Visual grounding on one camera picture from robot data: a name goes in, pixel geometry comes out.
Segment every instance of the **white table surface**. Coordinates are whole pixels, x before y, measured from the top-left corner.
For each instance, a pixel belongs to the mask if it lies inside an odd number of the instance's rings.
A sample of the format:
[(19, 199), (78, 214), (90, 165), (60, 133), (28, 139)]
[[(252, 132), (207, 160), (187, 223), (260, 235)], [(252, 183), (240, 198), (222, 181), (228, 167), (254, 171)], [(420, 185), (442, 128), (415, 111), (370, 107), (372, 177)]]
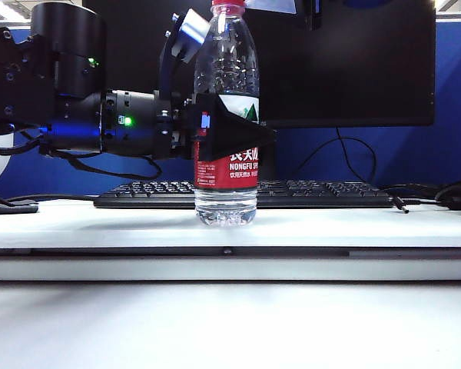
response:
[(461, 369), (461, 285), (0, 284), (0, 369)]
[(48, 201), (37, 214), (0, 215), (0, 248), (185, 246), (461, 248), (461, 211), (259, 210), (242, 228), (209, 228), (192, 210), (97, 209)]

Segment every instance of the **white desk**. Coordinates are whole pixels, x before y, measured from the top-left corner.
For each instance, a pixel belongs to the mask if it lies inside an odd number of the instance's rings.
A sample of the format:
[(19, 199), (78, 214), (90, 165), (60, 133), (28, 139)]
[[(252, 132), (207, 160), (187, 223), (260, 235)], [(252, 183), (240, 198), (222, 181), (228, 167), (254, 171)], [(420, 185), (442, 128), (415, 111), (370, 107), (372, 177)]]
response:
[(0, 369), (461, 369), (461, 285), (0, 284)]
[[(0, 249), (26, 253), (0, 257), (0, 281), (461, 280), (461, 211), (411, 210), (261, 210), (247, 227), (221, 229), (203, 225), (189, 210), (96, 209), (81, 201), (49, 201), (38, 214), (0, 215)], [(312, 254), (246, 253), (276, 247)], [(27, 257), (30, 249), (52, 248), (180, 251), (173, 257)], [(181, 251), (185, 248), (240, 252), (197, 256)], [(333, 253), (314, 254), (325, 248)], [(341, 250), (344, 257), (338, 256)]]
[[(193, 211), (99, 210), (76, 201), (0, 216), (0, 249), (25, 253), (0, 256), (0, 281), (64, 281), (0, 282), (0, 369), (460, 369), (461, 282), (65, 283), (461, 279), (461, 212), (412, 210), (261, 211), (237, 229), (207, 228)], [(28, 256), (32, 248), (121, 246), (237, 251)], [(350, 251), (344, 258), (239, 256), (273, 246)]]

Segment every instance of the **robotic arm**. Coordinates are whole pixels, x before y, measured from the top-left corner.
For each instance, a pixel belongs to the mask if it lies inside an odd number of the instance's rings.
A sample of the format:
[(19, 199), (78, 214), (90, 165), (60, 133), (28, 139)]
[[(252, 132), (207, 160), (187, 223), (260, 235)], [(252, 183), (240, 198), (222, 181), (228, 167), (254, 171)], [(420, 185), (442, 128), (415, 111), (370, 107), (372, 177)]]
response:
[[(273, 131), (231, 114), (218, 95), (183, 99), (172, 91), (175, 66), (191, 60), (208, 31), (208, 23), (191, 9), (173, 21), (161, 54), (160, 89), (151, 94), (106, 88), (106, 27), (86, 8), (36, 5), (32, 36), (18, 45), (0, 28), (0, 135), (41, 132), (20, 148), (0, 148), (0, 155), (39, 146), (41, 154), (71, 164), (100, 153), (191, 159), (199, 140), (200, 159), (211, 161), (273, 142)], [(212, 126), (200, 137), (204, 113), (210, 113)]]

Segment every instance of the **computer monitor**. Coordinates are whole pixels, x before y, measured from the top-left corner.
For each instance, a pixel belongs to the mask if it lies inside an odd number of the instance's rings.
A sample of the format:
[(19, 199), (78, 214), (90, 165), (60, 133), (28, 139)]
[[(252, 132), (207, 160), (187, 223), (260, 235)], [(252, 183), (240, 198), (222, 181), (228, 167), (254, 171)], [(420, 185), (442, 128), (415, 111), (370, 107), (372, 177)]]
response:
[[(319, 11), (316, 29), (304, 4)], [(431, 125), (433, 0), (296, 0), (298, 15), (249, 9), (257, 46), (260, 115), (272, 128)], [(173, 12), (210, 18), (211, 0), (84, 0), (108, 24), (108, 86), (157, 88), (159, 53)], [(193, 90), (194, 65), (174, 89)]]

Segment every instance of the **red bottle label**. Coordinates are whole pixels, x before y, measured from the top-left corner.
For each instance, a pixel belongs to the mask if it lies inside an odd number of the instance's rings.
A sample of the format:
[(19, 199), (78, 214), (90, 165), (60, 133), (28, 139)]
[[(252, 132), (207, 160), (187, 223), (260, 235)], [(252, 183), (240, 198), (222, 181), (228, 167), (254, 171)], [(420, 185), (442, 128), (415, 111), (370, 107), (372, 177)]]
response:
[(194, 185), (196, 188), (234, 190), (254, 188), (258, 183), (258, 149), (250, 148), (216, 161), (199, 161), (200, 142), (195, 144)]

